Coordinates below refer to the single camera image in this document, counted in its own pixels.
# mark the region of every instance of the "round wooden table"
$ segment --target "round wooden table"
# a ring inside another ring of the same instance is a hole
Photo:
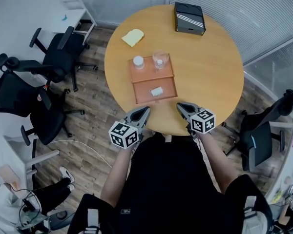
[[[121,108],[138,107],[130,81],[128,60],[149,57],[162,49],[169,53],[175,73],[178,97],[151,102],[147,127],[163,134],[188,135],[187,122],[177,112],[176,103],[187,101],[216,114],[216,125],[233,112],[243,90],[244,73],[240,53],[229,34],[211,17],[204,15],[203,36],[175,31],[174,5],[158,5],[127,18],[113,33],[105,53],[108,86]],[[132,29],[144,38],[130,47],[121,37]]]

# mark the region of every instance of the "black office chair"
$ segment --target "black office chair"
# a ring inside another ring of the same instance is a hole
[[[83,50],[89,49],[88,44],[83,44],[84,36],[73,34],[74,27],[69,26],[64,34],[56,34],[48,49],[46,49],[38,40],[40,31],[41,28],[36,30],[29,47],[32,48],[35,44],[45,53],[42,64],[35,60],[18,60],[14,58],[11,60],[13,62],[11,63],[13,66],[12,71],[39,74],[54,83],[64,80],[67,74],[71,74],[74,92],[78,91],[75,68],[77,67],[77,70],[79,70],[82,66],[90,66],[94,70],[98,69],[95,64],[86,64],[79,61],[79,55]]]
[[[287,89],[282,98],[260,114],[248,115],[244,110],[244,119],[240,132],[222,126],[240,137],[239,141],[226,153],[230,155],[235,149],[242,153],[242,167],[244,171],[253,171],[255,166],[264,162],[272,155],[272,138],[280,141],[281,151],[284,150],[284,132],[280,135],[271,133],[269,121],[275,121],[280,116],[288,116],[293,110],[293,90]]]
[[[33,129],[25,131],[24,127],[21,127],[25,143],[30,145],[28,136],[35,133],[40,141],[47,145],[62,128],[67,137],[72,137],[64,124],[67,114],[84,115],[84,110],[64,112],[65,95],[69,92],[69,89],[64,89],[59,98],[49,89],[45,90],[44,86],[33,87],[14,72],[6,70],[0,78],[0,112],[21,117],[27,117],[30,114]]]

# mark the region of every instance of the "brown box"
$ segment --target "brown box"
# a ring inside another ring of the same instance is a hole
[[[145,57],[143,69],[136,69],[133,60],[129,60],[131,82],[135,92],[136,103],[146,103],[165,98],[177,96],[174,72],[171,66],[170,57],[163,69],[156,70],[152,57]],[[150,90],[162,87],[163,93],[159,96],[152,96]]]

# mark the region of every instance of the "floor plank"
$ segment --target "floor plank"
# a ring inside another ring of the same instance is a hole
[[[68,168],[75,177],[74,185],[76,189],[63,203],[64,207],[76,209],[84,193],[100,195],[111,168],[92,149],[103,156],[110,165],[113,164],[119,151],[118,147],[111,144],[108,130],[116,120],[123,118],[125,113],[113,98],[104,73],[105,50],[112,34],[113,30],[111,29],[94,28],[89,35],[88,44],[90,44],[90,49],[82,54],[81,60],[97,64],[99,70],[93,71],[88,67],[79,70],[76,75],[79,91],[72,92],[66,96],[66,110],[84,109],[86,111],[83,116],[74,114],[67,117],[65,124],[73,134],[71,140],[58,141],[67,139],[64,132],[61,131],[55,139],[58,142],[51,143],[48,146],[42,145],[39,141],[37,142],[36,152],[38,154],[44,154],[54,149],[60,150],[58,156],[37,165],[38,173],[36,178],[42,187],[56,183],[60,179],[59,167],[61,165]],[[51,89],[57,93],[60,93],[64,88],[72,88],[70,76],[67,76],[60,83],[51,84]],[[226,123],[239,131],[242,121],[241,112],[243,110],[247,110],[250,114],[262,112],[271,104],[272,101],[260,89],[245,80],[240,101],[234,112],[226,120]],[[280,118],[280,121],[287,122],[288,119]],[[221,126],[218,126],[212,132],[212,135],[224,151],[228,151],[233,145],[234,138],[232,138],[232,134]],[[287,131],[287,142],[290,139],[290,135],[291,132]],[[72,140],[83,142],[92,149]],[[267,192],[276,178],[286,151],[280,153],[278,142],[273,141],[272,157],[257,166],[255,172],[247,173],[263,193]],[[202,152],[213,183],[219,189],[203,149]],[[233,152],[229,159],[233,161],[233,165],[240,174],[245,174],[242,170],[241,156],[238,151]],[[67,228],[57,231],[57,233],[66,233],[66,231]]]

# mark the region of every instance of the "black shirt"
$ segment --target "black shirt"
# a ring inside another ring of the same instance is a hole
[[[225,194],[217,192],[203,156],[190,137],[162,135],[142,142],[115,208],[84,195],[68,234],[87,225],[87,209],[99,210],[102,233],[242,232],[246,197],[257,196],[255,209],[272,218],[270,208],[248,175],[237,178]]]

